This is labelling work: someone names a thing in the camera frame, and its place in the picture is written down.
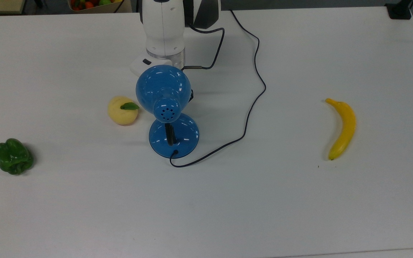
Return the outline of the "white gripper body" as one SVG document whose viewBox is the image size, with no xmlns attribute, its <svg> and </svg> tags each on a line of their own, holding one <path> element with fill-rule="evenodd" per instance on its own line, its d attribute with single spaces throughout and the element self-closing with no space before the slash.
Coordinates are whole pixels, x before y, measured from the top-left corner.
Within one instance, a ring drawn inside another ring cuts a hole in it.
<svg viewBox="0 0 413 258">
<path fill-rule="evenodd" d="M 147 69 L 154 67 L 156 65 L 163 65 L 164 60 L 157 59 L 149 54 L 140 54 L 133 62 L 130 64 L 130 69 L 136 77 L 142 75 Z"/>
</svg>

